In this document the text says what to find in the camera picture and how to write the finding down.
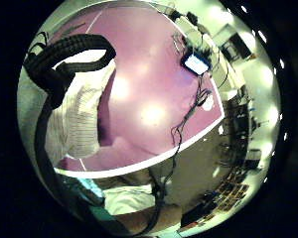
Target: black cable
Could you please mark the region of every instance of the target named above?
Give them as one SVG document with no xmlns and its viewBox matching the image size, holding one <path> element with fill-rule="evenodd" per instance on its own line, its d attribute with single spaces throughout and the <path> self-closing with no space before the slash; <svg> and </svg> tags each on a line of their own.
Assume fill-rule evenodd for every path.
<svg viewBox="0 0 298 238">
<path fill-rule="evenodd" d="M 218 61 L 217 61 L 217 63 L 213 66 L 213 68 L 212 68 L 212 72 L 214 72 L 214 70 L 215 70 L 216 67 L 219 69 L 220 59 L 221 59 L 221 50 L 218 48 Z"/>
<path fill-rule="evenodd" d="M 221 83 L 221 85 L 218 87 L 218 89 L 220 89 L 220 88 L 225 84 L 225 82 L 226 82 L 227 79 L 228 79 L 229 68 L 228 68 L 228 63 L 227 63 L 227 62 L 226 62 L 226 68 L 227 68 L 227 73 L 226 73 L 225 79 L 224 79 L 224 81 Z"/>
</svg>

